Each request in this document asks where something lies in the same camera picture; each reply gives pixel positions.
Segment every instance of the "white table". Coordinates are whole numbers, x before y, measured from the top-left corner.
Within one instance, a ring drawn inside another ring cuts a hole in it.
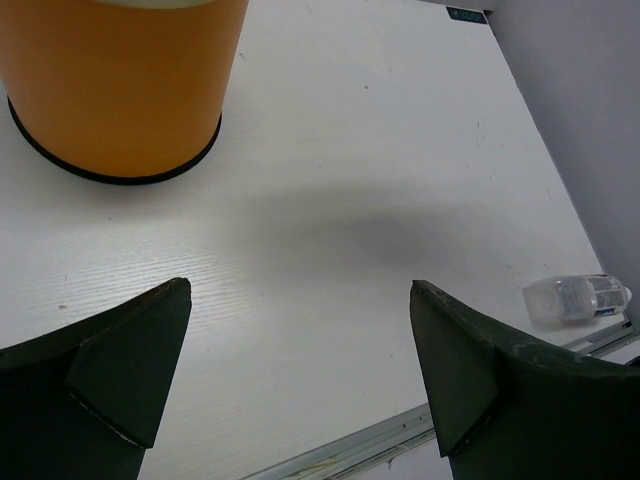
[[[233,479],[426,401],[415,278],[535,331],[600,265],[487,26],[415,0],[253,0],[221,136],[149,187],[41,158],[0,111],[0,346],[173,276],[194,309],[142,479]]]

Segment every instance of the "orange container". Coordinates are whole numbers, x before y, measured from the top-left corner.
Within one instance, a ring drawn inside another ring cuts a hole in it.
[[[220,129],[248,0],[0,0],[0,72],[25,138],[103,182],[166,180]]]

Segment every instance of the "black label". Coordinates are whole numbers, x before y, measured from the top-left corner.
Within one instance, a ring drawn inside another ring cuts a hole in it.
[[[487,24],[482,12],[474,12],[473,10],[463,10],[462,8],[447,7],[451,20],[460,20],[461,22]]]

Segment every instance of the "black rim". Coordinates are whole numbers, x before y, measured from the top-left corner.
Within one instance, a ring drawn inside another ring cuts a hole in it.
[[[66,171],[73,173],[74,175],[78,175],[79,177],[86,178],[88,180],[93,180],[94,182],[100,183],[109,183],[112,185],[148,185],[150,183],[159,183],[164,182],[165,180],[169,180],[171,178],[177,177],[178,175],[183,174],[187,170],[195,167],[200,161],[209,153],[211,147],[216,142],[218,138],[218,134],[220,133],[220,127],[222,126],[222,114],[220,114],[220,119],[218,120],[218,126],[216,127],[216,131],[213,132],[213,136],[209,143],[198,153],[195,157],[193,157],[188,162],[183,163],[179,167],[176,167],[167,172],[158,173],[156,175],[149,175],[146,177],[112,177],[110,175],[102,175],[101,173],[91,172],[89,170],[85,170],[83,168],[76,167],[70,163],[65,162],[64,160],[58,158],[53,153],[49,152],[46,148],[40,145],[35,138],[31,136],[31,134],[24,127],[18,114],[16,113],[15,108],[11,104],[11,99],[7,97],[9,102],[9,110],[11,111],[11,118],[18,127],[18,130],[24,137],[24,139],[29,142],[29,144],[44,158],[49,160],[50,162],[56,164],[60,168],[65,169]]]

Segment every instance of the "clear bottle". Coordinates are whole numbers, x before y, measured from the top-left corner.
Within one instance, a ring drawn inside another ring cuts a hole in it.
[[[622,313],[631,290],[611,275],[551,277],[529,285],[524,301],[533,322],[562,322]]]

